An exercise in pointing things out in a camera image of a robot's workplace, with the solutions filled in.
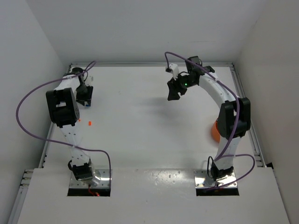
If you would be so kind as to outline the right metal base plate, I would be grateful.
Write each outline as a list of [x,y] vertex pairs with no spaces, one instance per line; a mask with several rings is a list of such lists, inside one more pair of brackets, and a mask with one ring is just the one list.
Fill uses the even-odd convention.
[[231,175],[226,175],[214,181],[212,178],[208,176],[206,170],[200,169],[194,171],[194,179],[196,189],[208,189],[213,187],[220,187],[225,189],[237,188],[236,176],[234,171]]

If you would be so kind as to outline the orange round divided container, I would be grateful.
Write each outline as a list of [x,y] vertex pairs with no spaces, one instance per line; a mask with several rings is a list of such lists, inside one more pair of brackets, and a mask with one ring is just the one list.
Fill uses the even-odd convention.
[[211,127],[211,136],[215,142],[219,143],[220,142],[220,133],[219,133],[218,127],[217,127],[217,121],[218,120],[216,120]]

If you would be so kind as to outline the aluminium frame rail right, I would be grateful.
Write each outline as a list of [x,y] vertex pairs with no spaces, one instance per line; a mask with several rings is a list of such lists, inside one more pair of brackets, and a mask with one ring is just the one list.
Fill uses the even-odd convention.
[[[236,92],[238,93],[238,95],[240,97],[242,97],[242,98],[246,97],[246,93],[244,91],[241,79],[240,79],[239,74],[236,70],[236,67],[233,63],[230,64],[230,71],[231,71],[231,75],[232,75],[232,78],[233,78],[233,81],[234,81]],[[262,149],[261,149],[261,145],[260,145],[258,136],[256,134],[256,131],[255,131],[255,128],[254,128],[254,125],[253,125],[253,122],[251,123],[251,128],[249,130],[249,138],[250,138],[250,141],[251,141],[251,143],[253,145],[253,148],[254,148],[254,155],[255,155],[255,158],[256,158],[257,166],[258,167],[263,167],[263,168],[267,167],[266,163],[265,163],[264,156],[263,156],[263,152],[262,152]]]

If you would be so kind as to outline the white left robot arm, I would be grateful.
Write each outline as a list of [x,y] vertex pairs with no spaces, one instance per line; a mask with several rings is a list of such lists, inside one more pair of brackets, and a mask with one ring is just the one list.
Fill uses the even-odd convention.
[[79,105],[91,106],[93,87],[86,83],[86,72],[75,67],[64,75],[65,80],[53,90],[46,92],[46,100],[51,121],[56,124],[70,144],[71,160],[68,163],[77,181],[95,187],[98,182],[91,157],[82,149],[78,149],[82,141],[79,130]]

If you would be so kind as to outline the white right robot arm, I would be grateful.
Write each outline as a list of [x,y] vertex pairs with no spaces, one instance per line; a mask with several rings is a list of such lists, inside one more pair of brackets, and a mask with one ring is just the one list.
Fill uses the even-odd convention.
[[204,89],[219,107],[216,120],[220,135],[218,152],[208,167],[208,174],[218,180],[233,172],[233,160],[241,138],[251,127],[251,103],[248,98],[238,97],[219,80],[211,66],[203,66],[198,56],[185,59],[187,70],[180,72],[178,65],[167,63],[165,71],[172,74],[168,81],[168,100],[179,100],[188,88],[199,86]]

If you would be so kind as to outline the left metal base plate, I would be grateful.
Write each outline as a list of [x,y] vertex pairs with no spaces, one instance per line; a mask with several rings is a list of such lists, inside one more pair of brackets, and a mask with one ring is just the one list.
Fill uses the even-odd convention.
[[71,174],[69,189],[110,189],[110,177],[108,169],[96,169],[94,178],[89,181],[78,181],[74,174]]

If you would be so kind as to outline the metal base plate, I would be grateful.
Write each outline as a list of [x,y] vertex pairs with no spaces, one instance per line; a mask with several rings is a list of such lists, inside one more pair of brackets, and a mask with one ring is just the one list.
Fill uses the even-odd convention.
[[208,176],[206,170],[200,169],[194,171],[194,179],[196,189],[208,189],[213,187],[220,187],[225,189],[237,188],[236,176],[234,171],[231,175],[226,175],[214,181],[212,178]]
[[89,181],[78,181],[74,174],[71,174],[69,189],[110,189],[110,177],[108,169],[96,169],[94,178]]

